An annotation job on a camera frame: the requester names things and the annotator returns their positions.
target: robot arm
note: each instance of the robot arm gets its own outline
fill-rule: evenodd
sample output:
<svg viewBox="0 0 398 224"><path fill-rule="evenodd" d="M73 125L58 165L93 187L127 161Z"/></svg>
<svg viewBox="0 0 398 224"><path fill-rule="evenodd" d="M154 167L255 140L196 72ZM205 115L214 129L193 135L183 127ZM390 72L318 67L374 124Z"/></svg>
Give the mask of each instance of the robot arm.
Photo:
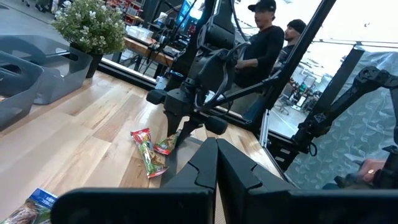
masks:
<svg viewBox="0 0 398 224"><path fill-rule="evenodd" d="M390 89L394 111L396 118L398 118L398 77L376 67L365 67L356 76L351 88L339 97L328 111L309 116L303 123L299 124L298 131L292 137L292 140L300 146L309 146L313 138L326 134L332 122L355 101L380 87ZM394 129L394 141L398 143L397 125Z"/></svg>

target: gray plastic tray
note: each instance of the gray plastic tray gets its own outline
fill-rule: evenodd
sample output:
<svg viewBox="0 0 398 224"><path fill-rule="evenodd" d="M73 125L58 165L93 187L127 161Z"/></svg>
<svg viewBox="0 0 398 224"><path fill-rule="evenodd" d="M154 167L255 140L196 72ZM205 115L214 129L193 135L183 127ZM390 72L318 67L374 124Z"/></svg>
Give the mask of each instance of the gray plastic tray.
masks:
<svg viewBox="0 0 398 224"><path fill-rule="evenodd" d="M29 114L43 69L0 51L0 131Z"/></svg>
<svg viewBox="0 0 398 224"><path fill-rule="evenodd" d="M40 65L44 72L35 104L47 105L79 89L92 57L39 35L0 36L0 50Z"/></svg>

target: potted plant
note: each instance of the potted plant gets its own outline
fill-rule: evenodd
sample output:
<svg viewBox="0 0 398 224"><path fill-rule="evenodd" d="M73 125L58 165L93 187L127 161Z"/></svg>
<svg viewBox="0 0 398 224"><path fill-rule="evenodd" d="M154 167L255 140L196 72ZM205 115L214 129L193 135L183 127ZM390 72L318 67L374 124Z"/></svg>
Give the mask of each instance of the potted plant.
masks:
<svg viewBox="0 0 398 224"><path fill-rule="evenodd" d="M65 1L53 26L70 46L93 57L86 78L92 78L103 55L124 50L121 11L99 0Z"/></svg>

